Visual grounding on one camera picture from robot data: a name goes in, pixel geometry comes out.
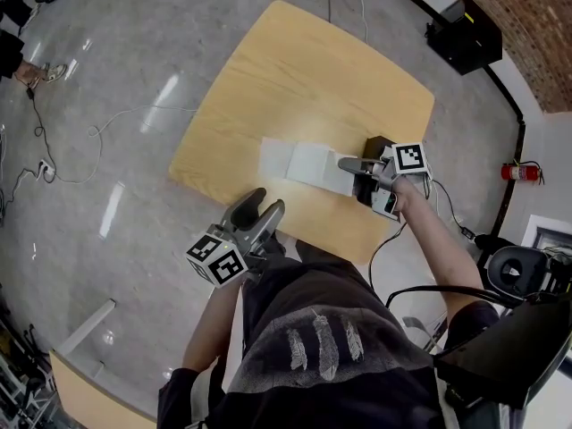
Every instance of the fire extinguisher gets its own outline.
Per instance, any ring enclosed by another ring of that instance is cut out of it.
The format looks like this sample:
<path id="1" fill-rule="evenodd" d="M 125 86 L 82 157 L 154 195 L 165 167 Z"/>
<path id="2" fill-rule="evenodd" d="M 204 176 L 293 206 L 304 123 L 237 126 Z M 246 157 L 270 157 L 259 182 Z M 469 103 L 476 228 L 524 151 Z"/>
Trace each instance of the fire extinguisher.
<path id="1" fill-rule="evenodd" d="M 545 184 L 543 169 L 535 161 L 504 164 L 500 169 L 500 176 L 503 180 L 538 181 L 538 184 Z"/>

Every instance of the gray floor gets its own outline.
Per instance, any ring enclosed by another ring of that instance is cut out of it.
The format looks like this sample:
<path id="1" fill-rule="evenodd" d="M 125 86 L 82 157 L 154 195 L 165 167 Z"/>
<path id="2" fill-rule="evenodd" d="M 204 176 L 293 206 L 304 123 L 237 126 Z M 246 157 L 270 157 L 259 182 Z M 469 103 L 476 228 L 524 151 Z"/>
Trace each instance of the gray floor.
<path id="1" fill-rule="evenodd" d="M 58 0 L 45 5 L 22 38 L 25 57 L 34 63 L 76 64 L 65 80 L 37 90 L 60 176 L 83 180 L 90 174 L 98 151 L 97 139 L 87 135 L 90 125 L 101 127 L 115 113 L 139 105 L 197 108 L 272 1 Z M 327 0 L 286 1 L 327 14 Z M 483 72 L 460 77 L 425 45 L 429 18 L 409 0 L 365 1 L 370 44 L 435 95 L 424 140 L 435 177 L 450 191 L 463 223 L 489 231 L 504 192 L 500 166 L 514 152 L 515 115 Z M 360 0 L 332 0 L 332 23 L 362 38 Z M 14 32 L 7 21 L 3 27 Z M 162 110 L 121 116 L 102 134 L 102 159 L 92 180 L 46 185 L 27 177 L 0 230 L 1 282 L 17 322 L 32 322 L 43 343 L 52 346 L 105 299 L 117 300 L 115 312 L 82 348 L 148 395 L 179 364 L 211 290 L 192 274 L 181 252 L 192 234 L 223 211 L 167 178 L 190 116 Z M 36 169 L 45 149 L 34 137 L 31 102 L 14 80 L 0 84 L 0 117 L 7 136 L 2 187 L 10 192 L 22 166 Z M 109 223 L 110 198 L 117 208 Z M 443 194 L 440 211 L 451 224 Z M 432 280 L 408 231 L 376 258 L 374 274 L 383 297 Z M 442 304 L 438 297 L 404 298 L 395 309 L 429 324 L 442 313 Z M 240 345 L 240 334 L 235 337 Z M 239 352 L 234 347 L 234 365 Z"/>

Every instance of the black box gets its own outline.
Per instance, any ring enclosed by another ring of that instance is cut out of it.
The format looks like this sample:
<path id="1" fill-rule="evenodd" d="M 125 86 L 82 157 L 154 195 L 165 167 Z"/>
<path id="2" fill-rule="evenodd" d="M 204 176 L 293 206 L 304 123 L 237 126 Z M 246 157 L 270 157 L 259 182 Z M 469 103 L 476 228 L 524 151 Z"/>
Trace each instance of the black box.
<path id="1" fill-rule="evenodd" d="M 461 75 L 502 59 L 502 32 L 473 1 L 458 0 L 427 27 L 427 44 Z"/>

